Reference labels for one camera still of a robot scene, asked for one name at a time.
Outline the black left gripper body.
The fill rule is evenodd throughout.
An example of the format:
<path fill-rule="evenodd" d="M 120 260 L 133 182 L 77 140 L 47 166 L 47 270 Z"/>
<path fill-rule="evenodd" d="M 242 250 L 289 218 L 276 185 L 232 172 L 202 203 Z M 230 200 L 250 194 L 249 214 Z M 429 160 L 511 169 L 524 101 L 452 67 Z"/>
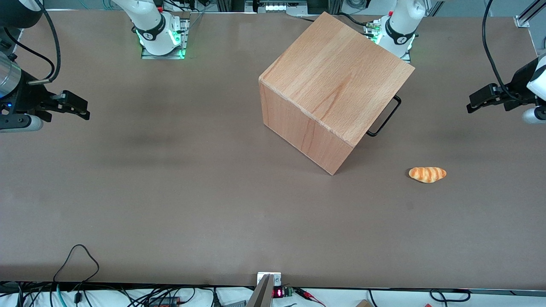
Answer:
<path fill-rule="evenodd" d="M 539 106 L 540 99 L 527 88 L 527 84 L 534 75 L 538 63 L 539 58 L 535 58 L 518 69 L 511 81 L 505 85 L 506 90 L 501 90 L 497 101 L 495 101 L 496 105 L 502 104 L 505 111 L 511 111 L 519 106 L 529 104 Z"/>

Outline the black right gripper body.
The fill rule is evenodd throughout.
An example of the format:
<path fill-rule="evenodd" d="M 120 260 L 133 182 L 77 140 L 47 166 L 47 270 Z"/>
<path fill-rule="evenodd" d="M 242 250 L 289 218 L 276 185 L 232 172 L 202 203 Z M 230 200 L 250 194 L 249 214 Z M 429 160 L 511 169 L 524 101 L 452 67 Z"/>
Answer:
<path fill-rule="evenodd" d="M 52 121 L 51 111 L 56 110 L 53 93 L 44 85 L 28 85 L 22 82 L 17 91 L 17 113 L 27 113 L 39 117 L 45 122 Z"/>

